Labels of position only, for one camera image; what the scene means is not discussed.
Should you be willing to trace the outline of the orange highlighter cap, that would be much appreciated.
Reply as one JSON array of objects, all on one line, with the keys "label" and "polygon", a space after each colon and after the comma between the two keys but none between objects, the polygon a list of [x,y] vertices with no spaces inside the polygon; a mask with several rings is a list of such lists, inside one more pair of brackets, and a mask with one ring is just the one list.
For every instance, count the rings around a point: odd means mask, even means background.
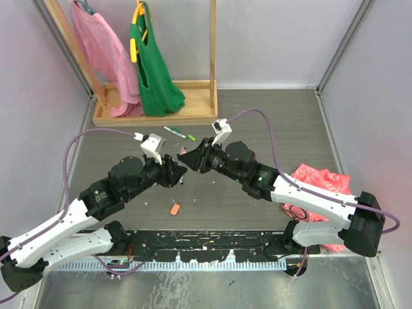
[{"label": "orange highlighter cap", "polygon": [[177,215],[177,214],[179,213],[179,211],[180,211],[180,205],[177,204],[177,203],[175,203],[175,204],[173,205],[173,207],[171,208],[170,213],[171,213],[173,216],[175,216],[175,215]]}]

